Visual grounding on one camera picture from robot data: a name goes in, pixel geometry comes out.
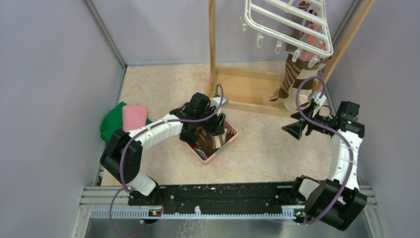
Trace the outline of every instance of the white hanging rack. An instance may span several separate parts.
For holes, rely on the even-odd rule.
[[[257,38],[257,45],[259,48],[261,47],[261,44],[263,42],[263,36],[261,33],[264,33],[266,35],[277,38],[277,43],[275,46],[276,54],[279,53],[282,42],[286,42],[286,43],[296,46],[297,49],[295,50],[293,54],[293,62],[296,61],[296,59],[301,54],[302,50],[307,50],[309,52],[314,53],[314,57],[309,63],[309,65],[311,66],[313,66],[316,62],[318,62],[320,58],[327,58],[332,55],[333,48],[332,48],[331,36],[328,30],[327,19],[325,15],[325,1],[324,0],[306,0],[306,2],[309,2],[319,8],[319,11],[318,11],[319,16],[315,16],[304,10],[298,9],[297,7],[294,7],[292,4],[295,0],[289,0],[288,3],[281,0],[264,0],[264,1],[287,13],[290,13],[292,15],[298,16],[305,20],[311,21],[314,24],[320,25],[322,27],[322,32],[314,31],[306,26],[293,22],[285,17],[272,13],[271,11],[268,11],[260,6],[253,4],[252,0],[245,0],[245,13],[244,13],[245,22],[242,22],[242,29],[245,31],[247,28],[247,25],[249,25],[251,28],[259,32],[258,38]],[[299,39],[294,39],[288,35],[285,35],[276,30],[270,29],[266,26],[256,23],[251,18],[251,13],[253,11],[258,12],[262,15],[265,15],[287,26],[293,27],[301,32],[308,33],[312,36],[317,37],[319,41],[325,43],[325,50],[319,49],[316,46],[309,45]]]

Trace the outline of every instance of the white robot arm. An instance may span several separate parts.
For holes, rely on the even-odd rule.
[[[124,163],[126,165],[124,168],[124,180],[128,186],[139,191],[143,195],[150,195],[156,188],[157,183],[147,174],[140,171],[142,154],[152,146],[176,135],[180,135],[180,139],[187,143],[192,145],[195,144],[196,136],[192,134],[191,130],[197,125],[202,125],[210,134],[215,136],[224,132],[223,122],[225,115],[221,113],[221,107],[215,112],[213,117],[206,121],[198,123],[185,122],[185,120],[191,121],[211,115],[214,110],[217,109],[220,100],[221,97],[217,95],[212,99],[209,99],[204,94],[196,93],[193,95],[190,102],[172,110],[163,118],[147,126],[127,132],[123,130],[116,131],[115,136],[113,136],[112,141],[110,141],[107,146],[108,152],[105,150],[105,153],[101,158],[101,164],[120,181],[120,172],[117,167],[119,168],[121,155],[115,153],[115,147],[120,145],[122,141],[125,141],[127,138],[131,139],[140,132],[144,132],[135,138],[132,143],[132,151],[129,150],[126,154],[128,159],[126,159]],[[227,102],[227,99],[223,98],[222,106],[226,105]],[[134,153],[136,153],[135,159],[131,160],[130,156],[133,156]]]
[[[293,189],[296,194],[301,194],[305,202],[305,213],[310,217],[317,217],[322,213],[333,198],[339,193],[341,186],[345,186],[341,198],[335,202],[321,221],[345,230],[365,207],[367,197],[359,193],[357,183],[357,160],[360,144],[365,135],[365,126],[357,122],[359,105],[352,102],[341,102],[337,114],[333,118],[322,117],[319,110],[323,106],[326,97],[320,92],[313,92],[308,100],[310,105],[303,109],[306,117],[315,123],[308,123],[300,113],[291,115],[298,122],[283,126],[282,129],[297,139],[302,137],[303,129],[308,126],[305,135],[310,135],[313,130],[332,136],[332,158],[328,178],[324,181],[316,181],[307,176],[301,176],[295,180]]]

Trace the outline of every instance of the wooden pole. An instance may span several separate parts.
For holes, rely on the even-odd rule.
[[[216,0],[209,0],[209,30],[210,30],[210,82],[207,95],[214,96],[216,87]]]
[[[325,71],[322,74],[322,78],[324,79],[325,82],[328,82],[329,78],[331,77],[335,68],[339,64],[341,58],[344,56],[344,53],[346,52],[347,48],[352,42],[354,36],[356,35],[357,31],[359,30],[366,16],[372,9],[372,6],[374,3],[375,3],[375,0],[363,0],[363,2],[360,3],[356,13],[352,17],[352,20],[348,28],[346,29],[346,32],[343,35],[343,38],[340,40],[340,43],[338,44],[338,47],[334,49],[334,54],[332,55],[330,63],[326,66]],[[322,88],[321,83],[318,81],[315,81],[313,89],[320,90],[321,88]]]

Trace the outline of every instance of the pink towel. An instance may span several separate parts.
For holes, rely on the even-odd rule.
[[[308,26],[308,28],[311,29],[311,30],[317,31],[317,32],[322,32],[322,27],[320,25],[310,24]],[[323,51],[326,50],[325,42],[318,45],[318,38],[316,36],[311,35],[311,34],[308,34],[308,33],[303,34],[303,36],[301,38],[301,41],[306,42],[307,44],[309,44],[311,46],[318,47],[319,49],[321,49]],[[312,59],[312,57],[314,57],[314,55],[315,54],[312,53],[312,52],[302,50],[302,53],[299,56],[299,58],[303,61],[310,61]]]
[[[122,107],[122,128],[125,131],[139,129],[146,125],[147,108],[137,105]]]

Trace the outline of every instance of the clothes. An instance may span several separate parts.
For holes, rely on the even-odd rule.
[[[308,28],[315,30],[317,32],[322,31],[322,27],[320,25],[310,24]],[[321,50],[326,50],[325,42],[323,42],[322,44],[319,44],[319,39],[316,36],[310,35],[308,33],[303,34],[301,41],[307,43],[308,45],[315,46]],[[315,54],[312,52],[302,50],[302,53],[299,56],[299,58],[303,61],[309,62],[314,57],[314,55]]]
[[[135,130],[146,125],[147,108],[138,105],[125,105],[122,108],[123,130]]]
[[[125,102],[120,102],[102,120],[99,131],[101,132],[101,138],[106,143],[109,142],[114,131],[122,129],[122,108],[125,105]]]
[[[292,62],[292,54],[289,54],[286,60],[286,72],[284,75],[283,82],[279,89],[277,89],[270,97],[270,101],[277,101],[279,98],[284,99],[285,107],[290,111],[296,110],[294,103],[296,92],[292,95],[292,88],[297,89],[299,85],[307,78],[316,76],[319,70],[325,67],[325,65],[331,60],[330,58],[321,59],[320,62],[315,64],[312,68],[308,68],[308,62],[304,62],[301,59],[297,59],[296,62]],[[306,83],[301,91],[302,103],[307,102],[308,95],[312,92],[313,80]]]
[[[313,9],[314,6],[311,6],[311,4],[309,2],[306,1],[302,1],[299,3],[299,5],[297,6],[298,9],[303,10],[303,11],[307,11],[313,15],[317,15],[317,9]],[[306,21],[305,19],[298,17],[296,15],[291,15],[290,19],[293,22],[296,22],[300,25],[304,25],[306,27],[308,27],[312,22],[310,21]],[[294,27],[289,27],[290,29],[290,33],[289,36],[295,39],[300,39],[302,37],[302,32]],[[287,52],[294,52],[297,49],[296,46],[291,45],[289,43],[286,43],[286,51]]]
[[[193,133],[197,135],[197,142],[196,146],[192,148],[204,152],[207,157],[213,155],[236,134],[236,131],[227,122],[224,122],[223,127],[225,131],[224,134],[212,136],[201,126],[197,126],[193,131]]]

